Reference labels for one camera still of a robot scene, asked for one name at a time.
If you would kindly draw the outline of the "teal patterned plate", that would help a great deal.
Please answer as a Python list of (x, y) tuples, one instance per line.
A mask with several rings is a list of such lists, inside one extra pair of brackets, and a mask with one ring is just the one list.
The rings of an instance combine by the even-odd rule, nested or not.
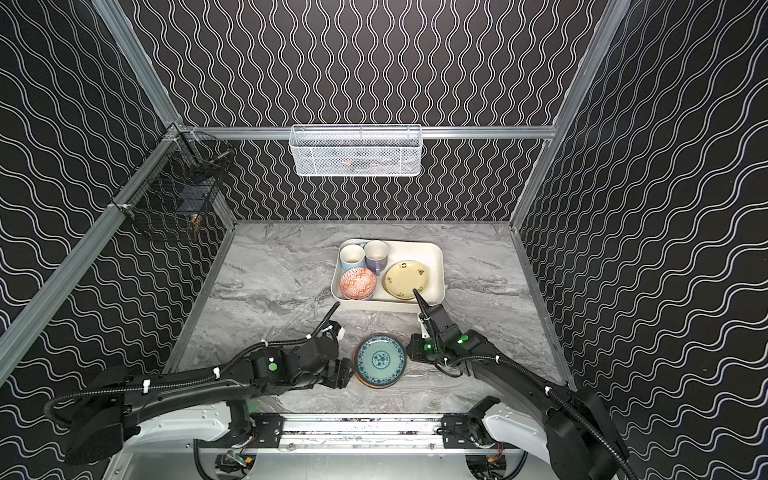
[(406, 350), (399, 340), (374, 334), (353, 354), (356, 378), (369, 388), (384, 389), (397, 383), (407, 366)]

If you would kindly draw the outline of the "yellow round plate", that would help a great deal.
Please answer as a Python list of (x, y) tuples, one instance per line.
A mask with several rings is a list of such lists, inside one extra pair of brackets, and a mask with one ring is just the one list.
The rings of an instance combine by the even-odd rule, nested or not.
[(429, 268), (414, 260), (393, 264), (383, 277), (384, 290), (398, 300), (414, 299), (414, 290), (423, 292), (428, 286)]

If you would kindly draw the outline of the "red patterned bowl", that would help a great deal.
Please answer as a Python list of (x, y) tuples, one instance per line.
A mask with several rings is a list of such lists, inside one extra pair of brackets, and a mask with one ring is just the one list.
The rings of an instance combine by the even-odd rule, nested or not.
[(341, 275), (339, 289), (349, 300), (367, 300), (378, 284), (376, 275), (366, 267), (355, 267)]

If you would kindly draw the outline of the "light blue ceramic mug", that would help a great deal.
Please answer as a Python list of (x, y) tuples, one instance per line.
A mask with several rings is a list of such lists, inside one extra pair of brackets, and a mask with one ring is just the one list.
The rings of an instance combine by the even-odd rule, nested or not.
[(339, 252), (339, 261), (342, 272), (355, 268), (365, 268), (366, 254), (364, 247), (361, 244), (343, 246)]

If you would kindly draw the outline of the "purple ceramic mug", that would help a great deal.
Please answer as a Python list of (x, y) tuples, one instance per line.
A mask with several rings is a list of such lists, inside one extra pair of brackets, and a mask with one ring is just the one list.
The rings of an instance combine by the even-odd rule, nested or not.
[(380, 275), (388, 263), (389, 245), (381, 240), (371, 240), (363, 246), (365, 266), (375, 275)]

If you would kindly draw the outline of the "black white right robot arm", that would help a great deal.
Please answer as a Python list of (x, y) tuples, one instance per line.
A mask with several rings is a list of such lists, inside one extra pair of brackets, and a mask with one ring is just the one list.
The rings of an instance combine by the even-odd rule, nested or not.
[(486, 410), (480, 422), (491, 439), (529, 454), (540, 451), (539, 458), (560, 479), (612, 479), (619, 472), (628, 479), (638, 477), (616, 425), (594, 392), (574, 391), (534, 373), (479, 332), (462, 331), (440, 304), (430, 305), (421, 297), (417, 304), (429, 337), (412, 336), (409, 358), (490, 386), (501, 405), (532, 419), (539, 445), (535, 447), (521, 433), (492, 429), (492, 413)]

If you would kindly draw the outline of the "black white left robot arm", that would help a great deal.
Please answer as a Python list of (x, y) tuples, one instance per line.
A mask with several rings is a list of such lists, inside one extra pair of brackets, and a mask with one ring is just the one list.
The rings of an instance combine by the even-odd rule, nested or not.
[(66, 430), (64, 462), (99, 462), (122, 450), (153, 418), (203, 404), (246, 402), (309, 390), (345, 388), (354, 362), (340, 355), (331, 330), (291, 341), (252, 345), (223, 365), (129, 378), (121, 368), (104, 371), (96, 387), (56, 397), (44, 413)]

